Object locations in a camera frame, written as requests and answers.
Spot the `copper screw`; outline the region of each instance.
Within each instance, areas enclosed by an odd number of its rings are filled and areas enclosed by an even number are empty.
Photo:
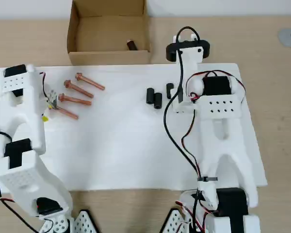
[[[79,119],[78,115],[75,115],[74,113],[72,113],[72,112],[70,112],[70,111],[68,111],[68,110],[66,110],[64,108],[61,108],[59,106],[56,106],[56,110],[58,110],[60,113],[66,115],[68,117],[71,117],[71,118],[73,118],[75,120]]]
[[[70,96],[66,96],[64,93],[59,94],[58,100],[60,102],[70,101],[70,102],[81,103],[81,104],[85,104],[85,105],[92,105],[91,101],[86,101],[86,100],[81,100],[81,99],[73,98]]]
[[[99,89],[102,90],[102,91],[105,89],[105,87],[104,87],[103,85],[100,85],[100,84],[94,82],[93,80],[90,80],[90,79],[84,77],[84,76],[82,75],[82,73],[77,73],[77,74],[76,74],[76,79],[77,79],[78,81],[79,81],[79,80],[83,80],[84,82],[87,82],[87,83],[89,83],[89,84],[91,84],[91,85],[93,85],[93,86],[99,88]]]
[[[64,86],[65,86],[66,88],[68,88],[68,89],[76,90],[76,91],[78,91],[78,92],[80,92],[80,93],[82,93],[82,94],[88,96],[89,98],[93,98],[93,97],[94,97],[94,95],[93,95],[92,93],[89,93],[89,92],[83,90],[82,88],[80,88],[80,87],[78,87],[78,86],[72,84],[72,83],[71,83],[71,80],[66,80],[66,81],[64,81]]]

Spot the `cardboard box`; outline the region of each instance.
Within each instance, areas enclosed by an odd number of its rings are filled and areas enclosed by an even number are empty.
[[[129,51],[133,40],[138,51]],[[73,65],[148,64],[145,0],[74,0],[67,36]]]

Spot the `box flap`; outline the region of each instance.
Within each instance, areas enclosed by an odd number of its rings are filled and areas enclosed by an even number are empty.
[[[80,17],[142,16],[144,0],[74,0]]]

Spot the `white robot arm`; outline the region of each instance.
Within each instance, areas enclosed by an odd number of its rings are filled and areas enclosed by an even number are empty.
[[[0,182],[30,216],[53,222],[41,232],[73,233],[76,228],[71,217],[71,195],[40,158],[46,151],[42,115],[47,107],[42,77],[33,65],[0,72],[0,132],[13,138],[23,123],[31,132],[28,138],[13,142],[0,134]],[[78,221],[86,219],[90,224],[88,231],[95,233],[89,215],[82,216]]]
[[[174,43],[166,48],[167,59],[173,62],[179,63],[180,51],[183,67],[182,85],[170,91],[171,96],[178,93],[172,108],[178,114],[196,111],[200,134],[198,192],[184,192],[178,204],[186,213],[183,222],[195,217],[204,219],[201,232],[258,233],[259,218],[248,213],[248,208],[258,205],[258,192],[241,124],[245,88],[240,80],[225,71],[198,69],[198,64],[209,55],[209,49],[209,44],[196,34],[191,35],[191,41],[183,42],[180,39],[177,42],[175,36]],[[226,165],[224,161],[232,167],[218,169]],[[195,199],[200,204],[193,217]],[[166,224],[161,232],[168,232],[168,227],[174,227],[172,224]],[[193,232],[190,228],[186,230],[183,232]]]

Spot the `table surface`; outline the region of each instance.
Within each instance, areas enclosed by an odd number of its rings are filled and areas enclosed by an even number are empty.
[[[259,189],[258,208],[251,212],[259,215],[263,233],[291,231],[291,49],[277,38],[281,28],[291,27],[291,17],[152,18],[150,24],[152,63],[167,63],[166,45],[190,25],[211,43],[205,62],[239,65],[268,179],[268,186]],[[70,65],[67,27],[68,20],[0,21],[0,67]],[[73,214],[90,209],[102,232],[159,232],[179,195],[168,190],[72,192]],[[41,226],[19,212],[37,229]],[[0,206],[0,232],[15,229],[29,232]]]

